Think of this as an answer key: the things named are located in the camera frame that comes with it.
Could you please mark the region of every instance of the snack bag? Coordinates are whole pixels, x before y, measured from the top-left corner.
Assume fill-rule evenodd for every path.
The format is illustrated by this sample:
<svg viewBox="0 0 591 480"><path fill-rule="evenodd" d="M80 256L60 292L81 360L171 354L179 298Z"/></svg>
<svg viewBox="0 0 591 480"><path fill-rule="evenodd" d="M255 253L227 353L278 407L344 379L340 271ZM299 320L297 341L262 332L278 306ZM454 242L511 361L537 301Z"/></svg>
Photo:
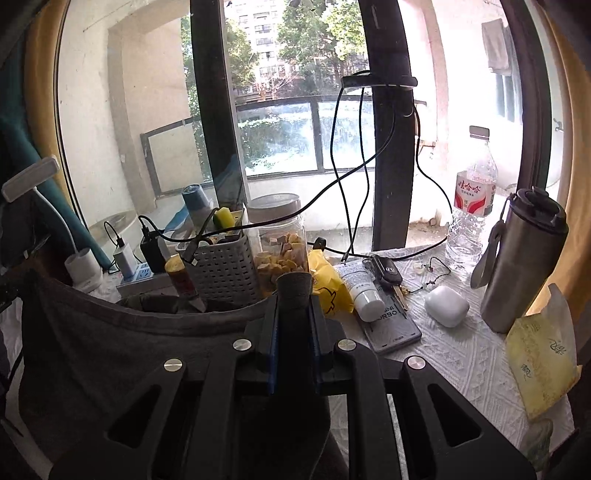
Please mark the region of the snack bag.
<svg viewBox="0 0 591 480"><path fill-rule="evenodd" d="M335 268L324 257L322 250L308 253L308 267L312 274L312 289L320 297L322 312L332 317L335 312L353 312L353 300L349 290Z"/></svg>
<svg viewBox="0 0 591 480"><path fill-rule="evenodd" d="M507 334L511 371L529 420L565 395L581 376L569 304L556 284L540 313L517 319Z"/></svg>

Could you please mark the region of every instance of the white tablecloth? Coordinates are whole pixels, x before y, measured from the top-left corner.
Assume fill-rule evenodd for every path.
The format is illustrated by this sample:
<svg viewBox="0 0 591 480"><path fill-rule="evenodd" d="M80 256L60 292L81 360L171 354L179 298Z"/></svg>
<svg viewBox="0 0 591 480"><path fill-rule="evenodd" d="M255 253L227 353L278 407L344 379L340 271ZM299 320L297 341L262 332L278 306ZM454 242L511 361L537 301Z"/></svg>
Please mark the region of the white tablecloth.
<svg viewBox="0 0 591 480"><path fill-rule="evenodd" d="M409 248L380 252L385 257L400 257L421 248ZM446 270L433 262L434 274L419 275L413 269L416 262L428 264L431 257L444 262L444 246L437 247L409 260L397 262L404 279L403 285L409 290L419 288L422 283L435 278ZM464 322L448 329L426 312L423 306L427 291L419 291L406 297L410 306L408 316L413 319L423 336L419 342L393 351L385 356L393 360L404 360L411 355L420 355L435 367L451 385L458 389L513 445L519 442L528 429L525 408L505 357L505 335L494 333L480 317L480 301L484 288L472 290L469 280L455 273L439 279L437 285L447 285L460 293L470 303L470 310ZM340 314L337 318L343 324L347 336L369 346L356 316ZM333 434L339 446L346 452L346 401L343 397L330 402ZM564 396L543 418L554 423L550 442L553 451L574 431L573 416L569 400Z"/></svg>

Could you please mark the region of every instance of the pen holder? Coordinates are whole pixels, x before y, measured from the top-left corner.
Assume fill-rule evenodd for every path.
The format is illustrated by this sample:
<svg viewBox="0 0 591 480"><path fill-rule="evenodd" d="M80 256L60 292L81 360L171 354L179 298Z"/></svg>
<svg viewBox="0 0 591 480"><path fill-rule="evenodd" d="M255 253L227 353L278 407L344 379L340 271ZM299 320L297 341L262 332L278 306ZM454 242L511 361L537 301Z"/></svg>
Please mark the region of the pen holder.
<svg viewBox="0 0 591 480"><path fill-rule="evenodd" d="M223 244L205 245L185 262L198 294L204 299L225 300L239 307L262 299L248 236Z"/></svg>

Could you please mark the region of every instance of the metal screw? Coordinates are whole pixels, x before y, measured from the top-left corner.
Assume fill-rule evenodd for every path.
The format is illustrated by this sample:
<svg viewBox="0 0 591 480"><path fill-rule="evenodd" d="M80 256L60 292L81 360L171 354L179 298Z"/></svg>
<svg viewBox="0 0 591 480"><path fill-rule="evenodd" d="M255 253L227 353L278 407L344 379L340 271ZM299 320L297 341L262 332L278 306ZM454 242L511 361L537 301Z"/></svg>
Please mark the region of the metal screw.
<svg viewBox="0 0 591 480"><path fill-rule="evenodd" d="M171 358L164 362L164 369L167 372L177 372L181 370L183 363L178 358Z"/></svg>
<svg viewBox="0 0 591 480"><path fill-rule="evenodd" d="M241 338L240 340L236 340L232 346L234 347L234 350L238 350L239 352L245 352L250 347L252 347L252 343L250 340Z"/></svg>
<svg viewBox="0 0 591 480"><path fill-rule="evenodd" d="M337 346L345 352L350 352L351 350L355 350L357 343L355 343L355 341L351 340L350 338L345 338L340 340L339 343L337 343Z"/></svg>
<svg viewBox="0 0 591 480"><path fill-rule="evenodd" d="M408 366L414 370L421 370L427 365L427 362L422 356L412 356L408 359L407 363Z"/></svg>

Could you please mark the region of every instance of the desk lamp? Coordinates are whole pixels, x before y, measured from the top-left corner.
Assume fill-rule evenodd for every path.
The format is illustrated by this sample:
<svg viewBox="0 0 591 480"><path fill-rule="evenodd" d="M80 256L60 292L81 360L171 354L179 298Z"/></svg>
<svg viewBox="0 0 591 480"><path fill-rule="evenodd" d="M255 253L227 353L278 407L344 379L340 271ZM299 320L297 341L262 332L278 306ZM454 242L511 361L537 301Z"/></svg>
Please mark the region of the desk lamp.
<svg viewBox="0 0 591 480"><path fill-rule="evenodd" d="M32 190L51 210L53 210L66 229L66 232L70 237L70 242L72 243L72 248L74 249L74 254L70 255L64 262L66 270L72 278L74 288L87 293L101 284L103 278L102 270L90 248L84 248L78 251L66 221L49 200L37 190L38 185L52 178L59 169L60 167L54 157L43 158L25 168L23 171L20 171L2 185L2 195L7 202L12 203L26 192Z"/></svg>

